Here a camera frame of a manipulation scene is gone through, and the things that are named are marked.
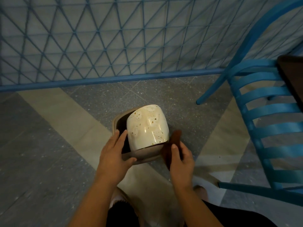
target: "brown cloth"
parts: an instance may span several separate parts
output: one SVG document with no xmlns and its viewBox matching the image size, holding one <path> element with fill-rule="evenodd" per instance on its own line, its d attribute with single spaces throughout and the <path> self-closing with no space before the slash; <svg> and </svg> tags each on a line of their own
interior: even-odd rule
<svg viewBox="0 0 303 227">
<path fill-rule="evenodd" d="M 170 170 L 170 164 L 172 163 L 172 144 L 175 144 L 178 147 L 180 159 L 183 160 L 182 150 L 180 147 L 181 134 L 182 134 L 181 130 L 175 130 L 172 133 L 172 136 L 170 137 L 168 143 L 164 143 L 164 146 L 161 149 L 161 156 L 168 170 Z"/>
</svg>

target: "finger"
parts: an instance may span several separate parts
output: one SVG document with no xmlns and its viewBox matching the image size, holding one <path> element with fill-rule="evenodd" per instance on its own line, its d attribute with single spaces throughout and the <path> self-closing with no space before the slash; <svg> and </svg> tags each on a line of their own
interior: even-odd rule
<svg viewBox="0 0 303 227">
<path fill-rule="evenodd" d="M 180 154 L 179 154 L 179 149 L 178 147 L 173 144 L 172 145 L 172 162 L 180 162 Z"/>
<path fill-rule="evenodd" d="M 115 146 L 118 138 L 119 138 L 119 130 L 116 130 L 115 133 L 112 135 L 112 137 L 109 138 L 107 143 L 104 146 L 104 149 L 111 149 Z"/>
<path fill-rule="evenodd" d="M 180 147 L 182 149 L 182 154 L 183 154 L 183 161 L 187 159 L 192 159 L 192 153 L 191 151 L 180 141 Z"/>
<path fill-rule="evenodd" d="M 137 161 L 136 158 L 130 158 L 125 161 L 127 169 L 131 168 L 131 166 Z"/>
<path fill-rule="evenodd" d="M 117 150 L 119 150 L 119 151 L 122 150 L 126 136 L 127 136 L 127 130 L 123 131 L 123 133 L 120 135 L 118 141 L 116 142 L 115 148 Z"/>
</svg>

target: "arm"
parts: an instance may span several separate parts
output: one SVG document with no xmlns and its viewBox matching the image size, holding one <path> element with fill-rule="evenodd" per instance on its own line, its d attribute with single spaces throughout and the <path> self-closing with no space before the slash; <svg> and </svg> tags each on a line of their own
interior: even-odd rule
<svg viewBox="0 0 303 227">
<path fill-rule="evenodd" d="M 125 130 L 119 138 L 117 130 L 102 149 L 95 181 L 83 198 L 69 227 L 105 227 L 112 194 L 136 161 L 136 158 L 122 160 L 121 152 L 126 136 Z"/>
<path fill-rule="evenodd" d="M 172 163 L 170 174 L 177 200 L 188 227 L 223 227 L 213 213 L 192 189 L 192 175 L 195 162 L 190 150 L 180 142 L 183 161 L 179 150 L 172 145 Z"/>
</svg>

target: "blue chair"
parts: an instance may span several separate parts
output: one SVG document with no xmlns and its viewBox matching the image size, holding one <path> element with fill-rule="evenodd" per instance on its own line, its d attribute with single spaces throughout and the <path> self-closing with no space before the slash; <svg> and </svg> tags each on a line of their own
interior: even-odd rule
<svg viewBox="0 0 303 227">
<path fill-rule="evenodd" d="M 218 80 L 197 100 L 197 104 L 203 103 L 226 80 L 228 81 L 270 184 L 270 188 L 266 188 L 219 182 L 219 187 L 273 198 L 299 206 L 303 206 L 303 186 L 283 188 L 281 183 L 303 184 L 303 170 L 275 170 L 270 159 L 303 156 L 303 144 L 264 148 L 261 139 L 273 135 L 303 132 L 303 122 L 286 122 L 257 128 L 253 123 L 253 119 L 275 113 L 300 113 L 301 110 L 297 103 L 275 103 L 252 110 L 247 109 L 246 103 L 261 97 L 273 98 L 276 96 L 290 96 L 291 93 L 286 86 L 262 87 L 243 95 L 240 93 L 239 89 L 247 84 L 261 80 L 282 80 L 276 68 L 276 61 L 242 60 L 255 41 L 272 22 L 285 13 L 302 5 L 303 0 L 286 0 L 268 11 L 252 27 L 237 53 Z"/>
</svg>

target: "left hand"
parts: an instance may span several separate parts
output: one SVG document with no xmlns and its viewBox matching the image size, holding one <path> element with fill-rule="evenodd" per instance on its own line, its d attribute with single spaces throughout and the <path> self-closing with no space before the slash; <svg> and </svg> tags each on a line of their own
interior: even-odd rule
<svg viewBox="0 0 303 227">
<path fill-rule="evenodd" d="M 128 169 L 137 161 L 136 158 L 130 158 L 127 161 L 122 160 L 122 148 L 126 136 L 127 130 L 120 137 L 119 131 L 116 130 L 115 134 L 107 141 L 101 151 L 95 182 L 106 180 L 112 186 L 117 186 L 125 177 Z"/>
</svg>

